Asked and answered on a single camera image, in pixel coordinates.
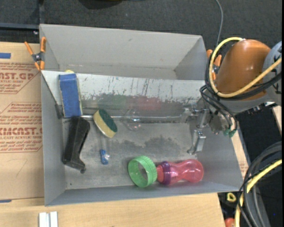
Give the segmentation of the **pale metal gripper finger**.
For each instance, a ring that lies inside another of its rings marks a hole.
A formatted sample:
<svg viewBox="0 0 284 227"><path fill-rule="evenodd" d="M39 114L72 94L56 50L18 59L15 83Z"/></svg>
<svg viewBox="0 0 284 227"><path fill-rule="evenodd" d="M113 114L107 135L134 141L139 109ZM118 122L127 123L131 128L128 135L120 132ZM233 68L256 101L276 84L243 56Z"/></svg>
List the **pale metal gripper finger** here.
<svg viewBox="0 0 284 227"><path fill-rule="evenodd" d="M192 111L192 121L195 124L196 128L204 127L204 119L205 119L205 110L204 109L194 109Z"/></svg>
<svg viewBox="0 0 284 227"><path fill-rule="evenodd" d="M203 134L202 130L194 130L192 135L192 146L187 153L193 155L197 152L201 152L203 150L205 140L206 136Z"/></svg>

